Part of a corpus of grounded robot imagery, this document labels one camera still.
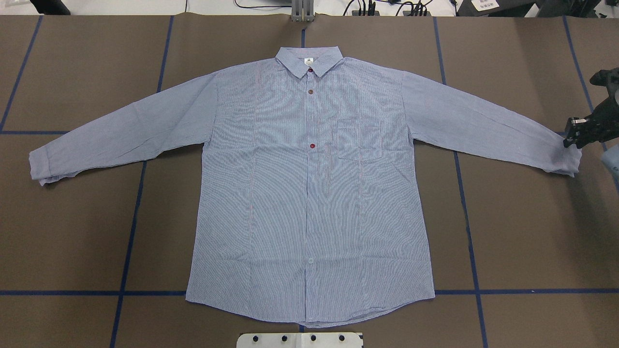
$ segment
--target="chest pocket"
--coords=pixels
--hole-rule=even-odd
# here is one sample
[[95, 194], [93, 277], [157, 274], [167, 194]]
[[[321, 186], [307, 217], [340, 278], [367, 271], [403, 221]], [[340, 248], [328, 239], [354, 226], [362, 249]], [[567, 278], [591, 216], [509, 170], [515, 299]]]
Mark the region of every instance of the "chest pocket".
[[367, 161], [383, 156], [383, 121], [374, 116], [337, 120], [337, 156]]

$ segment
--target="shirt cuff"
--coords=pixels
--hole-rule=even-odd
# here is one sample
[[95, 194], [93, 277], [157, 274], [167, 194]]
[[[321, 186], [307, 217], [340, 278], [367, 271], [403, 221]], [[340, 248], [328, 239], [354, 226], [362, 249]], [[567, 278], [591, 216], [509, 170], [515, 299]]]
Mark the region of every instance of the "shirt cuff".
[[33, 180], [39, 180], [41, 186], [45, 184], [45, 178], [51, 177], [50, 161], [47, 157], [45, 146], [30, 153], [30, 176]]
[[567, 163], [567, 170], [571, 172], [569, 176], [574, 177], [578, 173], [578, 166], [580, 166], [580, 159], [582, 157], [582, 149], [571, 146], [565, 154], [565, 163]]

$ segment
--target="metal bracket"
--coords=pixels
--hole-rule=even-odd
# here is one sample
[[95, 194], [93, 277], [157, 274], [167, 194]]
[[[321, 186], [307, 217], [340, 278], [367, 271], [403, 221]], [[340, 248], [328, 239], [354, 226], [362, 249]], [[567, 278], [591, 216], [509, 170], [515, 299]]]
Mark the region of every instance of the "metal bracket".
[[363, 333], [242, 334], [236, 348], [363, 348]]
[[292, 0], [292, 21], [313, 22], [314, 0]]

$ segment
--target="long-sleeve shirt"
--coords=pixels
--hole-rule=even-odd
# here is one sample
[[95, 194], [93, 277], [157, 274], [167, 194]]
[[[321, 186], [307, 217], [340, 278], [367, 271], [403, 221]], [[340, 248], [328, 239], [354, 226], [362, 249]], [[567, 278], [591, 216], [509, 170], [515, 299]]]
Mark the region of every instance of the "long-sleeve shirt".
[[435, 296], [414, 139], [571, 176], [581, 156], [522, 115], [331, 47], [151, 95], [30, 163], [43, 185], [204, 144], [186, 299], [319, 328]]

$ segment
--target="blue tape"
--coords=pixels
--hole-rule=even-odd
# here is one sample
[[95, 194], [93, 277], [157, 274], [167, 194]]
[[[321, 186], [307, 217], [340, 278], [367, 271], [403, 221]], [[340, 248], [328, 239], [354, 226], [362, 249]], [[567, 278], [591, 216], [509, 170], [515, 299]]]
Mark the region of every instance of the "blue tape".
[[165, 39], [165, 48], [163, 49], [163, 59], [161, 62], [161, 71], [159, 72], [159, 83], [157, 84], [157, 93], [161, 92], [163, 85], [163, 73], [165, 72], [165, 63], [168, 59], [168, 49], [170, 48], [170, 37], [172, 35], [172, 25], [174, 24], [174, 16], [170, 16], [170, 23], [168, 24], [168, 36]]
[[42, 21], [43, 16], [40, 15], [37, 21], [37, 26], [35, 27], [35, 31], [32, 33], [30, 44], [28, 45], [28, 49], [26, 50], [26, 55], [24, 56], [24, 60], [22, 61], [22, 66], [19, 67], [19, 73], [17, 73], [17, 78], [15, 79], [15, 84], [13, 85], [13, 89], [11, 90], [9, 101], [6, 103], [6, 108], [4, 109], [2, 120], [0, 120], [0, 131], [4, 129], [4, 123], [6, 123], [6, 118], [9, 117], [9, 110], [11, 109], [11, 105], [13, 104], [13, 98], [15, 97], [15, 93], [17, 93], [17, 86], [19, 85], [19, 81], [22, 79], [22, 74], [24, 73], [24, 69], [26, 68], [28, 57], [30, 57], [30, 52], [32, 51], [32, 46], [34, 46], [35, 44], [35, 39], [37, 38], [38, 30], [41, 27]]
[[436, 50], [438, 52], [438, 64], [441, 68], [441, 80], [443, 81], [444, 85], [447, 85], [447, 80], [445, 79], [445, 68], [443, 66], [443, 51], [441, 50], [441, 38], [438, 35], [438, 21], [436, 20], [436, 17], [432, 17], [432, 20], [434, 22], [434, 35], [436, 37]]
[[116, 334], [118, 333], [118, 325], [120, 323], [120, 314], [123, 309], [124, 289], [127, 284], [127, 275], [129, 274], [129, 263], [131, 262], [131, 251], [133, 249], [133, 239], [136, 235], [137, 227], [137, 212], [142, 201], [142, 189], [144, 188], [144, 174], [146, 173], [146, 161], [142, 162], [142, 173], [140, 174], [140, 184], [137, 188], [136, 206], [133, 210], [133, 220], [131, 222], [131, 233], [129, 234], [129, 243], [127, 245], [127, 254], [124, 258], [123, 278], [121, 279], [120, 292], [118, 294], [118, 303], [116, 304], [116, 314], [114, 316], [114, 326], [112, 327], [112, 337], [110, 339], [110, 348], [116, 345]]
[[[441, 69], [441, 80], [444, 85], [447, 85], [447, 79], [445, 78], [445, 68], [443, 65], [443, 52], [441, 49], [441, 39], [439, 36], [438, 30], [438, 21], [436, 17], [432, 17], [434, 22], [434, 34], [436, 37], [436, 50], [438, 52], [438, 64]], [[474, 294], [475, 300], [477, 302], [477, 314], [479, 317], [479, 329], [482, 334], [482, 343], [483, 348], [488, 348], [488, 339], [486, 337], [486, 323], [483, 319], [483, 308], [482, 308], [482, 296], [479, 293], [479, 281], [477, 279], [477, 266], [475, 265], [475, 252], [473, 249], [473, 238], [470, 234], [470, 225], [469, 225], [469, 212], [466, 208], [466, 198], [464, 197], [464, 186], [462, 185], [462, 173], [460, 172], [460, 160], [458, 159], [458, 153], [454, 151], [454, 162], [456, 164], [456, 174], [458, 179], [458, 188], [460, 189], [460, 200], [462, 203], [462, 210], [464, 211], [464, 221], [466, 223], [466, 234], [469, 239], [469, 259], [470, 259], [470, 269], [473, 275], [473, 285], [475, 287]]]
[[0, 131], [0, 134], [16, 135], [48, 135], [48, 134], [67, 134], [69, 131]]
[[482, 295], [516, 295], [516, 294], [619, 294], [619, 289], [496, 289], [480, 290]]
[[0, 290], [0, 296], [118, 296], [105, 290]]
[[574, 65], [576, 66], [576, 72], [578, 73], [578, 78], [581, 81], [582, 90], [584, 91], [584, 96], [587, 98], [587, 104], [589, 104], [589, 111], [593, 112], [593, 104], [591, 103], [589, 91], [587, 91], [587, 85], [584, 83], [584, 79], [582, 78], [582, 72], [580, 70], [580, 65], [578, 64], [578, 59], [576, 59], [576, 51], [574, 50], [574, 44], [572, 43], [572, 35], [569, 33], [568, 18], [565, 16], [563, 16], [563, 26], [565, 28], [565, 35], [567, 35], [568, 37], [569, 50], [570, 52], [572, 52], [572, 58], [574, 59]]
[[125, 296], [185, 296], [186, 291], [125, 291]]

